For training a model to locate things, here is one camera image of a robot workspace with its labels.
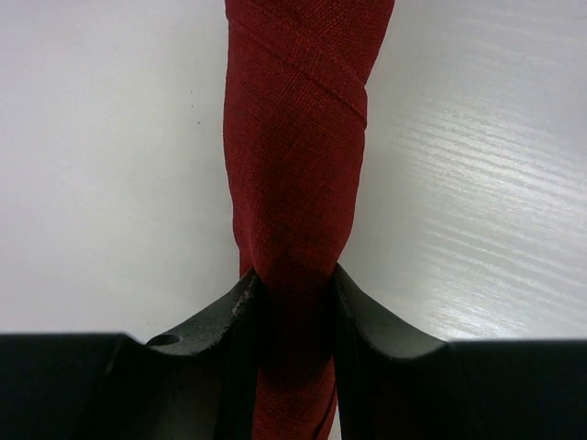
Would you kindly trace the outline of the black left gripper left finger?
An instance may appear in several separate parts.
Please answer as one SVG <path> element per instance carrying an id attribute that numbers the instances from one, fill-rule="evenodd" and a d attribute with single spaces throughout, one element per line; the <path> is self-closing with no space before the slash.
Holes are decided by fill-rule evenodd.
<path id="1" fill-rule="evenodd" d="M 4 439 L 249 439 L 262 286 L 227 294 L 146 343 L 125 334 L 1 338 Z"/>

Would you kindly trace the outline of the dark red cloth napkin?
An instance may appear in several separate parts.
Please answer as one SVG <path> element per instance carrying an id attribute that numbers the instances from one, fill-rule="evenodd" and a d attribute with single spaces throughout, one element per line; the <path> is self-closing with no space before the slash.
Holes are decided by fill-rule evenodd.
<path id="1" fill-rule="evenodd" d="M 241 272 L 264 307 L 252 435 L 325 439 L 329 285 L 355 214 L 366 84 L 390 1 L 229 1 L 224 154 Z"/>

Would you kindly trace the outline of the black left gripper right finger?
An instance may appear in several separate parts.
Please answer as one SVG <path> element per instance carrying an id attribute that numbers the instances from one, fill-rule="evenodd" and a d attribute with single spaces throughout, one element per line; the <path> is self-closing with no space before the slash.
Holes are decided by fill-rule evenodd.
<path id="1" fill-rule="evenodd" d="M 580 339 L 443 341 L 331 281 L 338 411 L 346 439 L 583 439 Z"/>

